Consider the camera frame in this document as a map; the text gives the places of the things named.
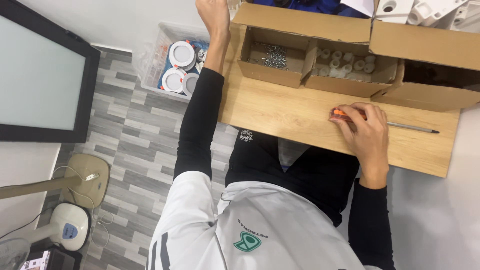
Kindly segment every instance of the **black long sleeve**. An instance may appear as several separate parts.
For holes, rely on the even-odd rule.
[[[363,265],[395,270],[387,189],[369,189],[355,180],[348,241]]]
[[[203,68],[180,128],[173,179],[188,171],[203,172],[212,179],[210,145],[213,140],[225,79]]]

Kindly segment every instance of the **screwdriver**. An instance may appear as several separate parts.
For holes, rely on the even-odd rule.
[[[364,111],[358,110],[360,115],[362,116],[363,119],[367,120],[367,115],[365,114]],[[330,111],[330,117],[331,118],[336,118],[336,119],[343,119],[347,122],[353,123],[352,119],[344,113],[342,110],[340,110],[338,107],[335,107],[331,109]],[[406,124],[398,124],[398,123],[393,123],[393,122],[387,122],[388,125],[390,126],[396,126],[396,127],[403,127],[407,129],[413,129],[413,130],[418,130],[418,131],[423,131],[423,132],[428,132],[428,133],[440,133],[439,131],[429,129],[429,128],[423,128],[423,127],[418,127],[418,126],[413,126],[413,125],[406,125]]]

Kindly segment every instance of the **person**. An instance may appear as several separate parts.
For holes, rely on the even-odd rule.
[[[310,147],[283,172],[278,138],[240,130],[214,211],[210,144],[230,39],[227,0],[196,0],[210,48],[180,128],[174,180],[150,244],[147,270],[394,270],[386,199],[384,111],[341,105],[356,126],[330,119],[356,157]],[[364,110],[364,120],[356,109]],[[354,179],[359,165],[361,177]],[[348,242],[341,223],[354,186]]]

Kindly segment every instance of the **petronas logo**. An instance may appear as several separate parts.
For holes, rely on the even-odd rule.
[[[240,233],[240,241],[234,243],[233,245],[241,251],[250,252],[258,248],[262,242],[258,237],[247,232]]]

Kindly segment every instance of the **wooden tabletop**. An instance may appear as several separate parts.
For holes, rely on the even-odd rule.
[[[340,130],[328,121],[328,114],[340,104],[370,99],[243,77],[237,59],[245,30],[245,26],[230,27],[232,38],[224,65],[225,85],[218,121],[353,155]],[[390,122],[440,131],[432,134],[390,127],[389,163],[446,177],[460,110],[434,112],[373,103],[386,111]]]

